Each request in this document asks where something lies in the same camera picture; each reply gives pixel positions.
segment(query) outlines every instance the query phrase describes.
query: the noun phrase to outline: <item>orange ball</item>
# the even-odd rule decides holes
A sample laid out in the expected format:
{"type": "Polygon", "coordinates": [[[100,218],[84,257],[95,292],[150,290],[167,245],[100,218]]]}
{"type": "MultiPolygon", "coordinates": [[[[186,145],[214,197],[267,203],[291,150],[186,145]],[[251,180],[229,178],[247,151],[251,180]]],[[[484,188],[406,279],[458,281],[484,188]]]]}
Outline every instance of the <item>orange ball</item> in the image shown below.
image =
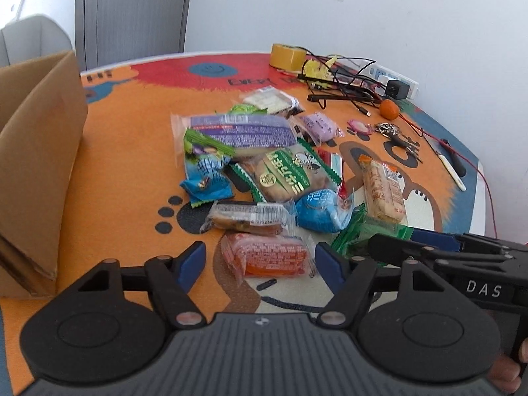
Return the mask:
{"type": "Polygon", "coordinates": [[[379,114],[389,120],[394,120],[400,115],[400,108],[392,100],[383,100],[379,105],[379,114]]]}

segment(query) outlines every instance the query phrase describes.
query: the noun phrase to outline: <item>pink object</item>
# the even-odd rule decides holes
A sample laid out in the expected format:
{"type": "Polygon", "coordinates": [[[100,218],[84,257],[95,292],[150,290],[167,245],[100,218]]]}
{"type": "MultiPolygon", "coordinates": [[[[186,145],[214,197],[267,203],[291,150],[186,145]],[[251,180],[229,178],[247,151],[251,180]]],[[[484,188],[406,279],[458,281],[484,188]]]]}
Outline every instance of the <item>pink object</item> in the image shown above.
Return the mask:
{"type": "Polygon", "coordinates": [[[323,113],[317,112],[313,115],[300,116],[314,141],[324,143],[334,137],[342,137],[343,133],[339,126],[323,113]]]}
{"type": "Polygon", "coordinates": [[[367,125],[357,119],[350,119],[348,121],[348,126],[352,131],[358,132],[359,134],[365,134],[366,136],[369,136],[373,132],[371,125],[367,125]]]}

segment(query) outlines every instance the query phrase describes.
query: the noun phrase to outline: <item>power strip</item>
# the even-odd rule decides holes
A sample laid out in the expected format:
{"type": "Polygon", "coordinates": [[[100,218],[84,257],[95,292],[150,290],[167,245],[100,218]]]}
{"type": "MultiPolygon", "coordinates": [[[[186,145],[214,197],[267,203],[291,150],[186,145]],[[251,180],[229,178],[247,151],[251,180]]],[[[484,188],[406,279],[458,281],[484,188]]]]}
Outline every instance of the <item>power strip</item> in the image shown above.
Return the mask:
{"type": "Polygon", "coordinates": [[[409,93],[407,94],[409,100],[413,100],[416,98],[416,94],[418,94],[418,82],[406,78],[400,73],[390,70],[390,68],[379,65],[378,63],[369,66],[369,77],[379,81],[383,85],[386,85],[389,80],[400,80],[403,83],[407,83],[409,85],[409,93]]]}

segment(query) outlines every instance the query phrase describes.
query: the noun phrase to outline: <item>white chair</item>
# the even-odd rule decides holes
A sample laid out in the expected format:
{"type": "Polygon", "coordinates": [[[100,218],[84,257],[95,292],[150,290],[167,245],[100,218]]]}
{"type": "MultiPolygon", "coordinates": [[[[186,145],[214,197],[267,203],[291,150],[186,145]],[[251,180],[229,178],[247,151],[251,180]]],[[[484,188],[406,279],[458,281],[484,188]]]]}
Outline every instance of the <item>white chair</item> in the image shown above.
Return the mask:
{"type": "Polygon", "coordinates": [[[20,19],[0,30],[0,67],[71,49],[67,34],[44,15],[20,19]]]}

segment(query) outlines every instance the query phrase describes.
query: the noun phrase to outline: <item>red snack package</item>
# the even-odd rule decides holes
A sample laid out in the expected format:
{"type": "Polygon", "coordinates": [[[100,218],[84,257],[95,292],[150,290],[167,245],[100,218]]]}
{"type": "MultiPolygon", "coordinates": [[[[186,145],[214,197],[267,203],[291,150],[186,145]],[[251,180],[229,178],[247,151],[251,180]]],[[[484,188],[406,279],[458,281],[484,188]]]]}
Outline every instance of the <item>red snack package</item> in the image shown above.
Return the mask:
{"type": "Polygon", "coordinates": [[[347,199],[348,193],[345,187],[345,180],[343,179],[343,158],[339,153],[332,153],[320,147],[315,150],[323,162],[341,178],[341,185],[337,191],[337,196],[341,199],[347,199]]]}
{"type": "Polygon", "coordinates": [[[224,236],[221,249],[239,284],[249,276],[300,276],[309,256],[305,243],[294,236],[233,233],[224,236]]]}

